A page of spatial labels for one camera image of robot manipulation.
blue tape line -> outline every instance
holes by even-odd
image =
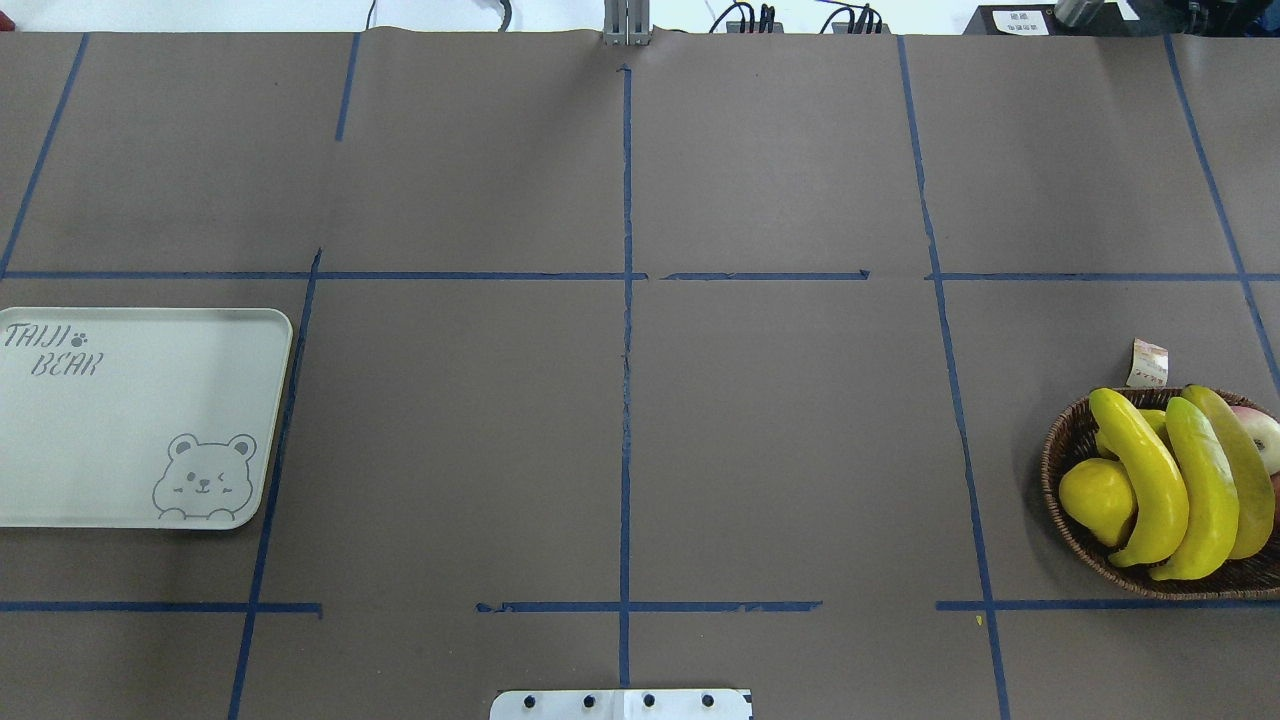
[[[969,488],[969,521],[973,527],[973,543],[978,556],[978,577],[982,583],[982,600],[987,615],[987,642],[991,646],[991,664],[995,673],[996,698],[1000,702],[1000,717],[1009,720],[1009,692],[1005,687],[1005,661],[1000,650],[1000,632],[996,625],[996,609],[992,605],[991,571],[987,568],[987,542],[982,533],[982,515],[978,507],[978,488],[973,477],[973,457],[969,452],[969,432],[965,428],[964,402],[960,397],[960,378],[956,373],[955,348],[951,345],[951,324],[947,320],[947,300],[942,283],[942,263],[938,259],[938,242],[933,232],[933,219],[929,217],[929,204],[924,190],[924,158],[920,152],[920,131],[915,119],[915,100],[911,95],[911,72],[906,58],[906,42],[897,37],[897,56],[902,70],[902,95],[906,99],[906,120],[911,131],[911,155],[915,158],[915,182],[920,193],[920,215],[924,219],[924,232],[929,237],[929,264],[933,270],[933,293],[938,304],[938,323],[942,329],[942,348],[947,359],[947,379],[951,383],[951,407],[955,414],[956,429],[960,433],[960,447],[964,450],[964,477]]]
[[[617,612],[621,602],[503,602],[498,607],[476,603],[476,612]]]
[[[1213,179],[1213,170],[1208,165],[1208,156],[1204,154],[1204,143],[1201,142],[1199,129],[1196,127],[1196,115],[1192,114],[1192,105],[1187,100],[1187,88],[1183,86],[1183,73],[1178,69],[1178,55],[1174,53],[1174,38],[1165,36],[1165,55],[1169,58],[1169,70],[1174,76],[1174,88],[1178,90],[1178,101],[1183,106],[1183,115],[1187,118],[1187,129],[1192,133],[1192,143],[1196,146],[1196,156],[1199,158],[1201,170],[1204,172],[1204,182],[1208,184],[1208,195],[1213,200],[1213,210],[1217,213],[1217,222],[1222,225],[1222,234],[1226,237],[1226,247],[1231,251],[1231,261],[1235,264],[1235,273],[1240,281],[1240,290],[1244,292],[1244,302],[1249,306],[1253,316],[1253,329],[1258,333],[1262,343],[1262,355],[1266,357],[1267,369],[1271,372],[1271,383],[1280,393],[1280,366],[1276,365],[1275,351],[1271,348],[1271,338],[1262,324],[1262,315],[1258,313],[1258,304],[1253,299],[1253,288],[1244,272],[1244,259],[1240,258],[1240,249],[1235,242],[1235,233],[1231,223],[1226,218],[1226,208],[1222,206],[1222,196],[1217,191],[1217,181]]]
[[[673,273],[664,281],[865,281],[870,270],[856,273]]]
[[[14,270],[10,279],[27,281],[306,281],[311,273],[244,270]],[[649,279],[631,273],[632,279]],[[321,281],[520,281],[576,282],[625,281],[626,273],[489,273],[489,272],[413,272],[413,270],[333,270],[316,273]]]
[[[634,233],[631,224],[631,68],[622,65],[622,488],[618,533],[618,687],[631,687],[631,283]]]
[[[284,413],[280,419],[280,436],[275,442],[275,465],[271,468],[271,489],[266,497],[266,514],[262,518],[262,534],[257,541],[257,561],[253,565],[253,582],[250,585],[248,612],[244,614],[244,632],[241,635],[239,660],[236,662],[236,680],[232,683],[230,710],[228,720],[239,716],[241,694],[244,692],[244,675],[248,671],[248,655],[253,644],[253,625],[257,620],[259,598],[262,596],[262,575],[266,571],[266,550],[271,542],[271,525],[275,520],[275,506],[280,496],[280,477],[284,474],[284,451],[288,447],[289,428],[293,425],[293,407],[298,398],[298,380],[302,375],[302,356],[307,348],[307,331],[311,328],[311,307],[316,295],[316,274],[320,270],[320,258],[324,250],[317,250],[311,260],[311,278],[307,281],[307,295],[302,302],[302,320],[298,323],[298,340],[293,350],[293,363],[289,368],[289,388],[284,398]]]
[[[58,126],[63,122],[63,110],[72,96],[72,86],[76,85],[76,76],[79,74],[81,61],[84,59],[84,49],[88,47],[88,33],[81,35],[79,49],[76,50],[76,59],[72,60],[72,69],[67,73],[67,82],[63,85],[63,95],[58,99],[58,108],[49,120],[49,131],[45,132],[45,142],[40,146],[40,155],[36,156],[36,167],[31,170],[31,179],[27,181],[27,191],[22,193],[22,202],[18,205],[18,215],[13,219],[13,229],[9,232],[9,243],[5,245],[4,255],[0,256],[0,281],[9,270],[9,260],[13,259],[13,250],[18,246],[18,236],[22,234],[22,223],[27,219],[27,209],[31,208],[31,199],[36,193],[36,184],[40,182],[40,173],[45,169],[45,160],[49,158],[49,149],[54,145],[54,136],[58,135]]]
[[[632,612],[812,612],[820,600],[781,602],[632,602]]]
[[[1001,611],[1038,610],[1275,610],[1280,600],[997,600]],[[941,612],[974,612],[986,607],[982,601],[942,600],[934,603]]]
[[[630,601],[630,612],[812,612],[822,601],[746,601],[746,602],[644,602]],[[621,602],[503,602],[494,607],[477,603],[476,612],[620,612]]]
[[[248,612],[247,602],[0,601],[0,612]],[[273,602],[259,612],[324,616],[319,602]]]
[[[246,612],[246,602],[10,601],[0,612]]]
[[[634,278],[648,279],[644,273]],[[323,281],[626,281],[627,273],[471,273],[471,272],[380,272],[335,270],[320,273]]]
[[[347,132],[347,106],[351,105],[351,85],[356,81],[356,58],[360,56],[360,33],[351,33],[351,54],[347,55],[347,82],[342,86],[342,106],[338,109],[338,131],[333,133],[337,142]]]
[[[257,612],[275,615],[315,615],[324,619],[324,606],[319,602],[260,602]]]
[[[1235,282],[1234,273],[938,273],[945,282]],[[932,281],[929,274],[924,279]]]
[[[23,281],[305,281],[307,273],[175,272],[175,270],[15,270]]]

artificial banana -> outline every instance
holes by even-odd
[[[1190,516],[1183,543],[1169,562],[1151,569],[1151,577],[1198,580],[1226,562],[1235,544],[1240,501],[1222,446],[1198,407],[1181,397],[1170,398],[1165,428],[1187,483]]]
[[[1138,410],[1138,414],[1147,420],[1151,429],[1156,430],[1156,436],[1164,441],[1165,447],[1172,450],[1174,447],[1169,445],[1169,432],[1165,430],[1165,411],[1164,410]],[[1102,430],[1098,430],[1094,436],[1094,442],[1098,446],[1098,455],[1108,460],[1115,460],[1116,454],[1111,452],[1111,443],[1107,442],[1107,436]]]
[[[1138,521],[1124,550],[1111,564],[1128,568],[1160,562],[1178,550],[1187,534],[1187,486],[1169,448],[1123,395],[1110,388],[1089,393],[1089,411],[1120,456],[1138,498]]]
[[[1275,523],[1275,489],[1262,465],[1262,455],[1231,411],[1231,406],[1216,392],[1207,387],[1187,386],[1183,388],[1183,397],[1208,418],[1213,434],[1222,446],[1222,454],[1231,466],[1231,478],[1235,480],[1235,493],[1240,502],[1240,520],[1235,532],[1235,544],[1228,557],[1231,560],[1249,557],[1267,544]]]

yellow lemon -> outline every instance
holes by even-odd
[[[1062,475],[1057,488],[1062,510],[1093,532],[1107,547],[1120,547],[1129,539],[1138,498],[1124,465],[1115,460],[1091,457]]]

sticker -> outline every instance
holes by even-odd
[[[1165,387],[1169,384],[1169,351],[1144,340],[1133,338],[1133,366],[1128,387]]]
[[[1039,10],[992,10],[991,20],[1006,35],[1048,35],[1044,13]]]
[[[750,720],[751,691],[508,691],[489,720]]]

fake fruit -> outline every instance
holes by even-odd
[[[1226,562],[1235,544],[1240,501],[1231,466],[1208,418],[1181,397],[1169,400],[1169,439],[1190,502],[1187,536],[1169,562],[1151,569],[1153,580],[1198,580]]]
[[[1178,550],[1187,534],[1187,486],[1178,462],[1138,409],[1119,392],[1105,387],[1091,392],[1089,411],[1120,456],[1138,500],[1138,519],[1129,542],[1108,560],[1117,568],[1160,562]]]
[[[1244,432],[1253,438],[1253,445],[1262,456],[1262,466],[1268,475],[1280,473],[1280,423],[1271,415],[1252,407],[1231,406],[1231,413],[1244,425]]]
[[[1235,533],[1235,544],[1228,557],[1231,560],[1249,557],[1267,544],[1275,525],[1275,488],[1271,487],[1271,478],[1262,465],[1262,455],[1258,454],[1253,438],[1244,430],[1235,413],[1216,392],[1207,387],[1187,386],[1183,388],[1183,397],[1192,401],[1208,418],[1217,442],[1222,445],[1226,461],[1231,465],[1235,493],[1240,500],[1240,523]]]
[[[1165,430],[1165,411],[1139,410],[1138,414],[1142,415],[1144,420],[1147,420],[1147,424],[1151,425],[1151,429],[1156,430],[1156,436],[1158,436],[1160,439],[1164,441],[1165,447],[1172,450],[1174,446],[1169,445],[1169,432]],[[1111,450],[1111,442],[1107,441],[1107,436],[1102,430],[1098,430],[1093,439],[1097,441],[1098,455],[1111,460],[1116,459],[1116,454]],[[1280,451],[1280,445],[1277,445],[1277,451]]]
[[[1133,530],[1138,498],[1129,474],[1115,460],[1091,457],[1062,475],[1057,487],[1062,510],[1107,547],[1120,547]]]

